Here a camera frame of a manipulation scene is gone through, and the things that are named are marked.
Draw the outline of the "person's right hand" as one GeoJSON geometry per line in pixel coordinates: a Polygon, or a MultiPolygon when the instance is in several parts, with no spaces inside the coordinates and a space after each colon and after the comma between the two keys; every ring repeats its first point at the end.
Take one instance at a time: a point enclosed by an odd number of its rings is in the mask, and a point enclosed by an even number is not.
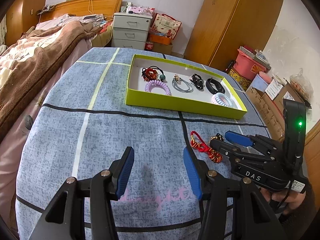
{"type": "Polygon", "coordinates": [[[283,211],[283,215],[287,215],[291,213],[293,210],[297,209],[306,197],[306,192],[297,193],[295,191],[291,191],[289,195],[286,197],[287,190],[272,193],[271,191],[268,191],[263,187],[260,188],[260,192],[267,202],[269,202],[270,200],[281,202],[282,200],[284,200],[284,202],[286,203],[286,208],[283,211]]]}

